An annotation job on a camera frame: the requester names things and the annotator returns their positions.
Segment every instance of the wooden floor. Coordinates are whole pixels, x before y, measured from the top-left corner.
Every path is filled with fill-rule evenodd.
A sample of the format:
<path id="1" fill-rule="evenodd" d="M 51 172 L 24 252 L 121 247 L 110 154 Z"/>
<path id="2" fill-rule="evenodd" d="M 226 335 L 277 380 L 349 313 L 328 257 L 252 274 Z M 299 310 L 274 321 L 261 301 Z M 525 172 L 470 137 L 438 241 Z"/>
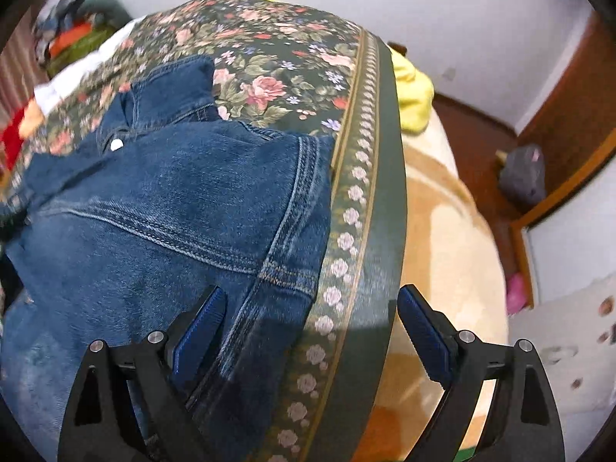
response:
<path id="1" fill-rule="evenodd" d="M 454 100 L 436 95 L 432 103 L 454 152 L 460 179 L 485 217 L 498 247 L 505 278 L 519 269 L 509 233 L 509 224 L 521 213 L 498 190 L 497 149 L 516 147 L 514 132 L 503 124 Z"/>

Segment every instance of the red cloth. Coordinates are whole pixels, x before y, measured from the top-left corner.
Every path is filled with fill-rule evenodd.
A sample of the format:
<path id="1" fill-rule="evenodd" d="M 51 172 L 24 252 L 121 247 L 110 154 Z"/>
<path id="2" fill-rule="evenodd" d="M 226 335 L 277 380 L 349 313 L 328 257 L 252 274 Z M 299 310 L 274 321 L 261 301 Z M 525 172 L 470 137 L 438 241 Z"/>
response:
<path id="1" fill-rule="evenodd" d="M 4 154 L 8 170 L 13 170 L 15 161 L 17 161 L 19 156 L 19 151 L 22 150 L 23 140 L 19 138 L 19 123 L 23 120 L 26 107 L 28 107 L 28 104 L 15 113 L 11 122 L 0 134 L 0 141 L 4 144 Z"/>
<path id="2" fill-rule="evenodd" d="M 61 33 L 49 46 L 49 55 L 52 59 L 58 57 L 60 53 L 69 48 L 73 43 L 81 40 L 84 36 L 92 32 L 92 25 L 89 22 L 77 24 L 77 26 Z"/>

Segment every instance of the denim jacket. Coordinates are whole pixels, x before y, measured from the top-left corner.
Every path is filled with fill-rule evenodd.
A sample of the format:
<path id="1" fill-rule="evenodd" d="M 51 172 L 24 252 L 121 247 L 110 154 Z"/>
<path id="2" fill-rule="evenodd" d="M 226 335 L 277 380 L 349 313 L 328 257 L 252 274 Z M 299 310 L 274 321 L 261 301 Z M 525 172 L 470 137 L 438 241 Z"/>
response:
<path id="1" fill-rule="evenodd" d="M 6 245 L 26 290 L 0 391 L 46 460 L 87 345 L 167 329 L 208 285 L 226 313 L 187 408 L 214 460 L 242 460 L 269 424 L 325 253 L 333 139 L 221 120 L 213 71 L 153 69 L 72 154 L 35 155 L 4 211 L 27 214 Z"/>

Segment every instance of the green floral border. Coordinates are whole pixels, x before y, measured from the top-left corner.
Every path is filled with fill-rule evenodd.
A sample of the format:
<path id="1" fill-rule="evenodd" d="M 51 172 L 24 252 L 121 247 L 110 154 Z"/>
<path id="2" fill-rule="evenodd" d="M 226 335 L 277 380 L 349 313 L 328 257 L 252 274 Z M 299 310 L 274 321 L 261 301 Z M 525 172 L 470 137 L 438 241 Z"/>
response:
<path id="1" fill-rule="evenodd" d="M 323 415 L 343 351 L 372 219 L 379 151 L 379 50 L 363 33 L 357 88 L 338 138 L 331 234 L 318 293 L 281 385 L 278 409 L 255 462 L 303 462 Z"/>

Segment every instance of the curtain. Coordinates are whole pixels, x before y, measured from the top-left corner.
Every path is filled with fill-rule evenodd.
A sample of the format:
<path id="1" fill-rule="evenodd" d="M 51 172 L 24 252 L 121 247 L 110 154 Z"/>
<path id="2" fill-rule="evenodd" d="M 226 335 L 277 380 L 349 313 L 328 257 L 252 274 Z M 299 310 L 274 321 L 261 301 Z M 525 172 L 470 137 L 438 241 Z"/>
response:
<path id="1" fill-rule="evenodd" d="M 34 7 L 28 9 L 0 54 L 0 131 L 32 97 L 35 85 L 48 82 L 36 63 L 32 24 Z"/>

